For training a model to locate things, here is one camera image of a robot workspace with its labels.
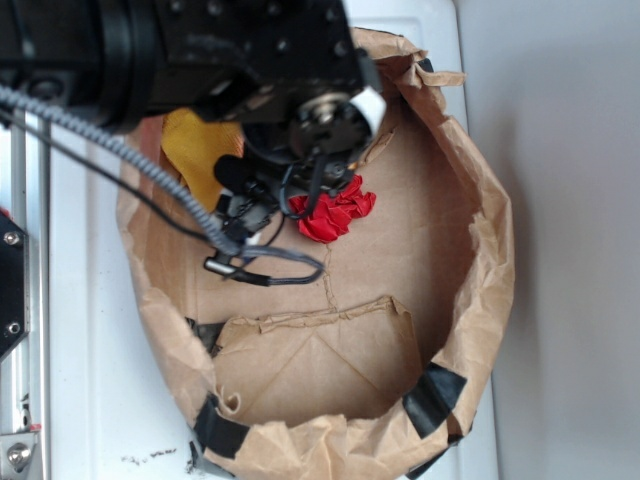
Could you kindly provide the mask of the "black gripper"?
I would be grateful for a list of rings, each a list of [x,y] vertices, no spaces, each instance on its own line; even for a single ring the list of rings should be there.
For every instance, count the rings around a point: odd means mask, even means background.
[[[381,82],[339,1],[158,2],[161,54],[149,111],[188,108],[235,121],[241,157],[223,155],[229,235],[252,235],[292,197],[316,202],[352,180],[384,115]]]

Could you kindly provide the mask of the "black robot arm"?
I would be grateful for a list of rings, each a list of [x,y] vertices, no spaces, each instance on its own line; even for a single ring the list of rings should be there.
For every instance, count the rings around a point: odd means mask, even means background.
[[[215,174],[240,240],[343,189],[385,110],[339,1],[5,1],[1,82],[112,131],[180,108],[238,123],[247,152]]]

